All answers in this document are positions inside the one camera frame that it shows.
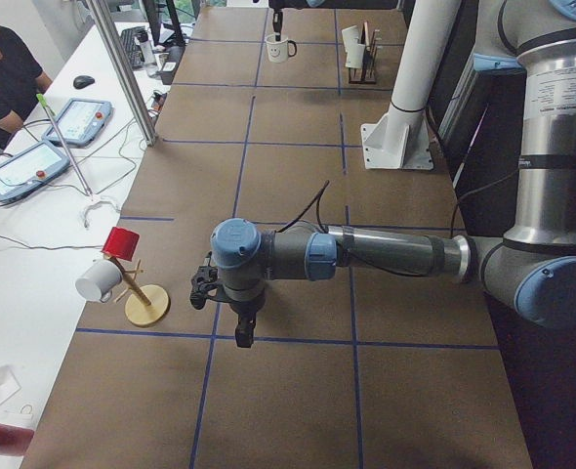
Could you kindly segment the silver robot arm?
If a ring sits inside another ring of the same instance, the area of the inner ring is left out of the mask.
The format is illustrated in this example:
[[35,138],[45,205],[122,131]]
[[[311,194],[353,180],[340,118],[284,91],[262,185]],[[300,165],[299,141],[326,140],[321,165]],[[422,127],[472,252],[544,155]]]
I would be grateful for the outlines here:
[[214,228],[191,280],[190,302],[227,303],[235,340],[254,342],[265,287],[274,279],[323,280],[340,267],[402,277],[478,279],[523,318],[576,324],[576,1],[483,1],[475,71],[526,76],[514,225],[501,237],[395,234],[296,219],[262,232],[244,219]]

